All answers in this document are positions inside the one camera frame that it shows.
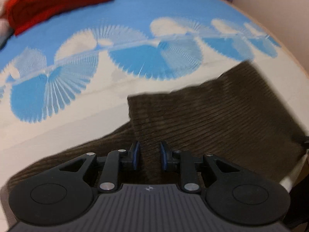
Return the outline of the dark brown corduroy pants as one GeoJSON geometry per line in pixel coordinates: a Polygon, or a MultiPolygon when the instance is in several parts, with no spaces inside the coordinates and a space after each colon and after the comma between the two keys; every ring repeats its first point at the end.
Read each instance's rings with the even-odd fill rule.
{"type": "Polygon", "coordinates": [[[306,152],[305,132],[248,61],[199,86],[130,96],[127,102],[129,122],[109,135],[31,164],[7,181],[7,189],[87,152],[106,156],[134,141],[140,142],[143,176],[150,184],[161,181],[160,141],[197,157],[215,154],[276,182],[306,152]]]}

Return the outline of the blue and white bedsheet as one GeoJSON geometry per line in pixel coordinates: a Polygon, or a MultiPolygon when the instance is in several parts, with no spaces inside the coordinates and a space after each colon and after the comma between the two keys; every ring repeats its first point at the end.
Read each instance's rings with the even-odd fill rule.
{"type": "MultiPolygon", "coordinates": [[[[9,180],[45,157],[114,132],[130,120],[130,96],[199,86],[244,61],[285,108],[284,91],[306,78],[281,43],[221,0],[111,0],[55,16],[12,37],[1,52],[1,174],[9,180]]],[[[308,183],[297,178],[308,134],[286,110],[305,132],[306,152],[277,182],[290,195],[278,222],[244,226],[220,218],[201,195],[163,175],[161,141],[160,183],[146,182],[140,145],[138,170],[64,224],[18,220],[6,182],[1,204],[9,230],[288,231],[307,217],[308,183]]]]}

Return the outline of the cream folded blanket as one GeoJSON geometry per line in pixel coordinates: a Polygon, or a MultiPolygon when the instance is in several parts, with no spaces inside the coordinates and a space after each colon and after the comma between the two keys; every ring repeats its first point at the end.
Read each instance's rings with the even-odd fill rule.
{"type": "Polygon", "coordinates": [[[10,35],[11,28],[7,19],[7,4],[9,0],[0,0],[1,39],[10,35]]]}

